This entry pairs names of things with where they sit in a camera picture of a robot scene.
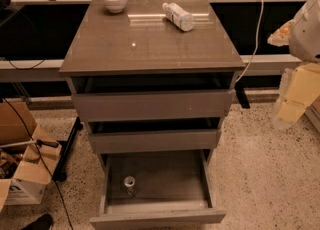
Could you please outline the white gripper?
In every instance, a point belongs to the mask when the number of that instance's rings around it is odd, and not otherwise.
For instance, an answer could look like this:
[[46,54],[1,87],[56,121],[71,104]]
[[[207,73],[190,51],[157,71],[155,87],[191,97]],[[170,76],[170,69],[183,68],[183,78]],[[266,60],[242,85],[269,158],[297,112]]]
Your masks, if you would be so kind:
[[[292,20],[267,39],[273,46],[288,46],[290,54],[302,61],[320,62],[320,0],[307,0]],[[272,123],[276,129],[293,126],[320,96],[320,65],[306,63],[286,68],[280,81]]]

